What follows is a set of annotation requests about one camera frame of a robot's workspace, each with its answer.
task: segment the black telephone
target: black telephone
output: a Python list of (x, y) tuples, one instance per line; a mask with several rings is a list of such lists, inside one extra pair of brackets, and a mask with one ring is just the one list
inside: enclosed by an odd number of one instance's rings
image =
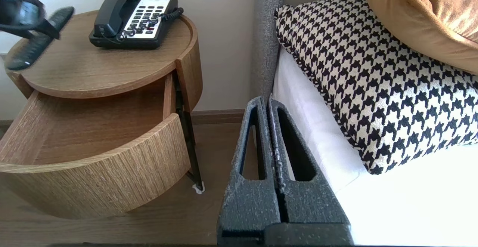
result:
[(104, 48), (155, 49), (183, 11), (178, 0), (105, 0), (89, 39)]

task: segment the gray upholstered headboard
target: gray upholstered headboard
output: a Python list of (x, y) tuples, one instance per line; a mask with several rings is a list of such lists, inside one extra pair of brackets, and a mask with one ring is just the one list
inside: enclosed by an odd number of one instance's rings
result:
[(309, 1), (314, 0), (255, 0), (251, 98), (262, 95), (267, 101), (273, 88), (279, 52), (275, 34), (275, 9), (285, 2), (297, 5)]

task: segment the mattress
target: mattress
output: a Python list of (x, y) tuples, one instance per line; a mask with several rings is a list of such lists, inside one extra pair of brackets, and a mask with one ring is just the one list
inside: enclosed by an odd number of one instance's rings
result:
[(371, 175), (284, 49), (273, 98), (292, 115), (350, 221), (356, 245), (478, 246), (478, 145), (440, 150)]

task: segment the black and white pillow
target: black and white pillow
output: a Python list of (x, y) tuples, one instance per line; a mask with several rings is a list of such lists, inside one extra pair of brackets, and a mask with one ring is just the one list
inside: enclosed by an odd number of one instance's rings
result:
[(324, 97), (371, 174), (452, 145), (478, 143), (478, 75), (401, 43), (366, 0), (285, 5), (275, 17), (280, 43)]

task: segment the orange pillow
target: orange pillow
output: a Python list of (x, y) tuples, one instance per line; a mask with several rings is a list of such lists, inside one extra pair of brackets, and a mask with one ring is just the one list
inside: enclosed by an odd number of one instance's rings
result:
[(478, 74), (478, 0), (367, 0), (382, 24), (411, 48)]

